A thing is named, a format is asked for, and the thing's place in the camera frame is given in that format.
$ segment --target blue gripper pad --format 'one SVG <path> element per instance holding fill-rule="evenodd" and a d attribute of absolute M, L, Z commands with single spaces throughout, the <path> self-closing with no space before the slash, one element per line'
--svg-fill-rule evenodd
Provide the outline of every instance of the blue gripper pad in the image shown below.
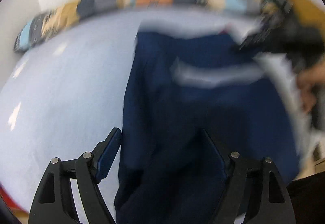
<path fill-rule="evenodd" d="M 97 183 L 100 183 L 102 179 L 107 177 L 121 145 L 121 140 L 121 130 L 119 128 L 113 128 L 105 141 L 99 142 L 93 150 L 92 175 Z"/>

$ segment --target dark blue garment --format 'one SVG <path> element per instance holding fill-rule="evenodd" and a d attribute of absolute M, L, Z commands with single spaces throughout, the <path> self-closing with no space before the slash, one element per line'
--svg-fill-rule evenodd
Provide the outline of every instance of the dark blue garment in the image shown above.
<path fill-rule="evenodd" d="M 225 186 L 224 162 L 199 131 L 231 151 L 270 156 L 284 181 L 298 172 L 289 117 L 270 80 L 205 88 L 179 85 L 173 65 L 220 69 L 257 64 L 228 34 L 175 39 L 138 33 L 123 111 L 118 224 L 206 223 Z"/>

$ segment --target metal screw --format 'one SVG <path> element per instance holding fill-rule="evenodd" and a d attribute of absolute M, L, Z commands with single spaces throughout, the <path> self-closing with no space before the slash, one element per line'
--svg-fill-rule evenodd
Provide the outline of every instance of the metal screw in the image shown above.
<path fill-rule="evenodd" d="M 232 158 L 238 158 L 239 157 L 239 152 L 233 151 L 231 154 Z"/>
<path fill-rule="evenodd" d="M 84 157 L 85 159 L 90 158 L 90 157 L 91 157 L 91 152 L 89 152 L 89 151 L 85 152 L 85 153 L 82 155 L 82 157 Z"/>
<path fill-rule="evenodd" d="M 59 158 L 55 157 L 51 160 L 52 164 L 56 164 L 59 161 Z"/>
<path fill-rule="evenodd" d="M 270 157 L 265 157 L 264 160 L 268 163 L 271 163 L 272 162 L 272 159 Z"/>

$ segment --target navy blue cloth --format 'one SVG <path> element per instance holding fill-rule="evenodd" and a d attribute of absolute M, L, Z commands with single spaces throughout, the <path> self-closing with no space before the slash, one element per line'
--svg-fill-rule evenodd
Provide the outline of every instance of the navy blue cloth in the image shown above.
<path fill-rule="evenodd" d="M 179 85 L 173 78 L 177 60 L 198 69 L 257 66 L 248 54 L 234 52 L 228 34 L 185 40 L 140 32 L 137 38 L 124 98 L 118 224 L 210 219 L 227 176 L 202 128 L 231 151 L 270 156 L 286 183 L 297 175 L 290 120 L 266 76 L 213 88 Z"/>

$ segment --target gray stripe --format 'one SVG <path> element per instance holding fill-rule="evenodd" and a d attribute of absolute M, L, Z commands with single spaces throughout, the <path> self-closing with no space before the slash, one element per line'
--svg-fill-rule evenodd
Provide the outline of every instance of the gray stripe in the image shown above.
<path fill-rule="evenodd" d="M 229 84 L 251 84 L 264 76 L 264 71 L 254 63 L 213 69 L 194 67 L 178 58 L 171 66 L 171 72 L 174 81 L 181 86 L 207 89 Z"/>

